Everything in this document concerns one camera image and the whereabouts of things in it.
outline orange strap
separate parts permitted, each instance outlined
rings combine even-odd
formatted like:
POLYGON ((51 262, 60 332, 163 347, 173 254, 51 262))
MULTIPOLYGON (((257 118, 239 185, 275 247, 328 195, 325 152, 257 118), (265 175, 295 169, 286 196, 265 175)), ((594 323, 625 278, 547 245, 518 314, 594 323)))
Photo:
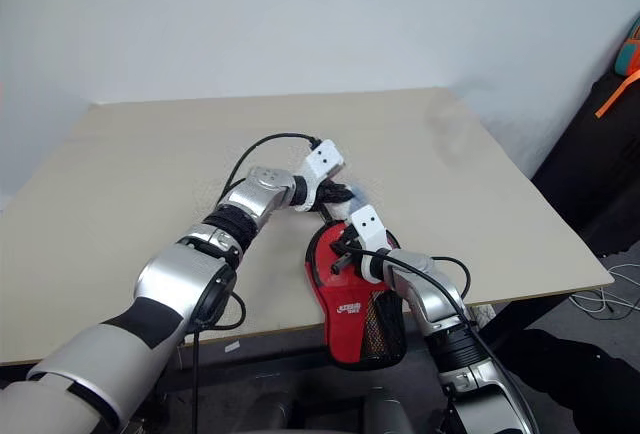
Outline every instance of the orange strap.
POLYGON ((609 108, 613 105, 614 102, 620 97, 620 95, 624 92, 624 90, 629 87, 630 84, 640 79, 640 69, 627 77, 622 84, 616 89, 616 92, 611 94, 611 97, 607 99, 600 109, 596 111, 596 117, 600 119, 602 116, 606 114, 609 108))

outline black cable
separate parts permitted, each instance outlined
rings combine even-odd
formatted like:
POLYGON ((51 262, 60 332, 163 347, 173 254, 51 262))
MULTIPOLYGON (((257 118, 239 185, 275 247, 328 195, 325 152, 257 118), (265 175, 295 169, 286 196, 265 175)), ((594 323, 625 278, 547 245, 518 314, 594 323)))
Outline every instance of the black cable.
POLYGON ((191 385, 191 432, 198 434, 198 379, 199 379, 199 364, 200 364, 200 332, 201 331, 230 331, 240 327, 247 318, 247 306, 242 298, 235 292, 230 292, 229 295, 233 297, 240 306, 240 319, 233 324, 226 324, 222 326, 209 326, 207 323, 211 322, 196 322, 199 326, 193 333, 193 380, 191 385))
MULTIPOLYGON (((611 307, 611 304, 609 304, 609 301, 607 299, 603 299, 602 298, 602 293, 596 289, 590 289, 588 291, 584 291, 584 292, 590 292, 591 294, 593 294, 594 296, 598 296, 597 298, 593 298, 593 302, 600 302, 602 304, 605 305, 605 307, 607 309, 609 309, 609 312, 611 314, 615 313, 616 311, 613 309, 613 307, 611 307)), ((585 309, 587 309, 586 306, 582 305, 582 301, 579 301, 576 297, 574 297, 573 295, 569 296, 571 297, 571 299, 573 300, 573 302, 575 302, 578 306, 582 307, 582 311, 583 312, 587 312, 585 309)), ((601 317, 595 317, 595 316, 591 316, 593 319, 597 320, 597 321, 602 321, 602 320, 607 320, 608 318, 601 318, 601 317)))
POLYGON ((219 203, 222 198, 227 194, 227 192, 229 192, 231 189, 233 189, 234 187, 236 187, 238 184, 240 184, 242 181, 244 181, 246 179, 246 177, 243 177, 242 179, 238 179, 236 182, 234 182, 233 184, 231 184, 229 187, 227 187, 226 189, 222 190, 222 193, 220 194, 220 197, 218 198, 218 202, 219 203))
MULTIPOLYGON (((582 306, 582 304, 580 302, 578 302, 577 299, 573 299, 574 302, 580 304, 582 306)), ((600 299, 594 299, 594 301, 597 302, 602 302, 600 299)), ((587 316, 589 316, 591 319, 594 319, 596 321, 621 321, 623 319, 626 319, 627 317, 629 317, 631 314, 633 314, 635 312, 635 308, 640 306, 640 297, 636 300, 636 302, 633 303, 632 307, 629 307, 629 310, 627 312, 625 312, 622 316, 618 316, 618 317, 598 317, 598 316, 594 316, 591 312, 587 312, 587 311, 582 311, 584 312, 587 316)))
POLYGON ((237 329, 242 324, 244 324, 244 321, 247 318, 247 306, 246 306, 246 304, 244 303, 242 298, 238 294, 236 294, 235 292, 231 292, 231 293, 229 293, 229 295, 231 297, 233 297, 236 300, 236 302, 238 303, 238 305, 240 306, 240 319, 238 319, 238 321, 234 322, 233 324, 226 324, 226 325, 222 325, 222 326, 211 326, 211 327, 208 327, 207 328, 208 331, 231 331, 233 329, 237 329))
POLYGON ((393 247, 394 249, 400 249, 400 242, 398 242, 396 236, 394 236, 389 229, 387 229, 387 237, 391 239, 391 247, 393 247))
POLYGON ((200 331, 193 333, 193 379, 191 385, 191 432, 198 434, 198 364, 200 350, 200 331))
POLYGON ((220 194, 220 197, 218 198, 218 201, 216 202, 216 204, 218 204, 222 200, 224 195, 229 191, 229 189, 231 189, 231 183, 233 182, 234 177, 236 177, 236 173, 238 172, 238 169, 240 169, 240 166, 242 165, 244 160, 247 158, 247 156, 249 156, 249 154, 251 154, 254 151, 254 149, 260 146, 261 144, 264 144, 267 141, 271 141, 272 139, 280 139, 283 137, 306 139, 311 143, 312 149, 315 149, 316 146, 321 142, 320 139, 318 139, 317 137, 309 136, 307 134, 300 134, 297 132, 280 132, 277 134, 271 134, 269 136, 263 137, 262 139, 260 139, 259 141, 251 145, 246 151, 244 151, 244 154, 240 156, 240 159, 238 159, 235 166, 233 166, 233 169, 231 170, 231 174, 229 174, 227 182, 222 188, 222 194, 220 194))
POLYGON ((491 360, 496 364, 496 366, 498 366, 498 369, 500 369, 500 371, 502 371, 502 375, 507 380, 507 382, 509 384, 511 384, 511 387, 515 391, 516 395, 519 397, 520 403, 522 404, 522 407, 525 409, 527 417, 529 418, 529 422, 531 423, 531 427, 533 428, 533 433, 534 434, 540 434, 540 429, 538 428, 538 423, 536 422, 536 419, 535 419, 535 417, 533 415, 533 412, 531 411, 531 407, 529 407, 529 404, 525 400, 524 394, 522 394, 522 391, 520 390, 518 385, 513 381, 513 378, 511 377, 511 374, 509 374, 509 371, 507 371, 507 369, 504 367, 502 362, 500 362, 500 360, 496 357, 496 355, 493 353, 493 351, 487 345, 487 343, 484 341, 484 339, 482 339, 482 337, 480 337, 480 334, 478 334, 478 332, 473 328, 473 326, 471 324, 471 321, 469 321, 469 319, 467 319, 467 316, 465 316, 464 311, 462 310, 462 308, 458 305, 458 303, 455 301, 455 299, 453 299, 451 294, 449 294, 449 291, 447 291, 447 289, 445 289, 445 287, 442 284, 440 284, 438 281, 436 281, 433 277, 429 276, 428 274, 425 274, 421 270, 416 269, 411 264, 407 264, 406 262, 403 262, 403 261, 401 261, 399 259, 396 259, 394 257, 387 256, 385 254, 380 254, 380 253, 374 252, 374 251, 367 251, 367 250, 364 250, 364 249, 357 249, 355 247, 349 247, 346 244, 343 244, 342 247, 344 248, 345 251, 348 251, 348 252, 351 252, 351 253, 354 253, 354 254, 361 254, 361 255, 365 255, 365 256, 377 257, 378 259, 382 259, 384 261, 396 264, 396 265, 398 265, 398 266, 400 266, 400 267, 402 267, 404 269, 407 269, 410 272, 413 272, 417 276, 420 276, 425 281, 428 281, 429 283, 431 283, 436 289, 438 289, 442 293, 442 295, 447 299, 447 301, 449 301, 449 303, 451 304, 451 307, 453 307, 453 309, 456 311, 456 314, 458 315, 460 320, 469 328, 469 332, 471 333, 471 335, 482 346, 482 348, 485 350, 485 352, 491 358, 491 360))
POLYGON ((329 212, 329 209, 327 209, 327 206, 324 204, 320 204, 318 206, 318 214, 320 214, 320 217, 325 224, 331 224, 335 220, 329 212))
POLYGON ((433 259, 434 261, 453 262, 454 264, 457 264, 458 266, 460 266, 460 268, 464 271, 464 277, 466 279, 464 282, 464 289, 462 290, 462 294, 460 294, 460 297, 462 299, 467 297, 467 293, 471 288, 471 273, 469 272, 469 268, 464 265, 464 262, 462 262, 460 259, 456 259, 455 257, 449 257, 449 256, 433 256, 431 257, 431 259, 433 259))

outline white wall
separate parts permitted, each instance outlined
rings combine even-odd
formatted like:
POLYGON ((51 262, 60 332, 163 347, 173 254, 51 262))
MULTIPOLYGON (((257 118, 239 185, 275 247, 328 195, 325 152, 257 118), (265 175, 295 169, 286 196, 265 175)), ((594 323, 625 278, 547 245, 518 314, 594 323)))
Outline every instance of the white wall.
POLYGON ((0 186, 90 102, 452 87, 527 175, 640 0, 0 0, 0 186))

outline white cable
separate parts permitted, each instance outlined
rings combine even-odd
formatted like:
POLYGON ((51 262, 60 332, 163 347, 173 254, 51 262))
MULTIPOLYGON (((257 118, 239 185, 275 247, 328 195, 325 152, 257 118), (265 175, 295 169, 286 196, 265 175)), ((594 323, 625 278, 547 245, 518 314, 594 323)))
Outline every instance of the white cable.
POLYGON ((618 274, 617 272, 612 272, 612 271, 609 271, 609 274, 611 274, 612 276, 621 277, 625 281, 629 281, 631 284, 635 284, 636 286, 640 287, 640 282, 634 281, 633 279, 627 276, 623 276, 622 274, 618 274))
MULTIPOLYGON (((624 279, 625 281, 640 287, 640 282, 638 282, 638 281, 636 281, 634 279, 631 279, 630 277, 627 277, 624 274, 620 274, 618 272, 614 272, 614 269, 619 269, 619 268, 622 268, 622 267, 640 268, 640 264, 631 264, 631 263, 618 264, 617 266, 610 267, 609 269, 607 269, 607 271, 612 276, 618 277, 620 279, 624 279)), ((636 303, 634 303, 632 301, 629 301, 627 299, 624 299, 624 298, 622 298, 620 296, 616 296, 613 293, 607 292, 602 287, 600 287, 598 290, 600 291, 600 296, 599 297, 587 297, 587 296, 581 296, 579 294, 572 294, 571 296, 569 296, 569 300, 571 301, 571 303, 574 306, 576 306, 581 311, 589 312, 591 314, 597 314, 599 312, 604 311, 608 304, 616 304, 616 305, 619 305, 619 306, 624 306, 624 307, 630 308, 630 309, 632 309, 634 311, 640 311, 640 307, 638 307, 636 305, 636 303), (588 302, 601 303, 602 305, 601 305, 601 307, 599 309, 589 309, 589 308, 584 307, 583 305, 581 305, 577 301, 577 299, 581 299, 583 301, 588 301, 588 302)))

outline printed logo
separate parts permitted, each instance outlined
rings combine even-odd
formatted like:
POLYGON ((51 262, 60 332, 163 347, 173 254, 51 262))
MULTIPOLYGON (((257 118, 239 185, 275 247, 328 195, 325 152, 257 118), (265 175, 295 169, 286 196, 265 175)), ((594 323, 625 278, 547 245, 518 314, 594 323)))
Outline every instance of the printed logo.
POLYGON ((343 312, 346 312, 347 314, 357 314, 360 312, 360 307, 362 307, 362 304, 360 304, 359 302, 355 302, 353 304, 343 304, 342 306, 338 307, 338 314, 342 314, 343 312))

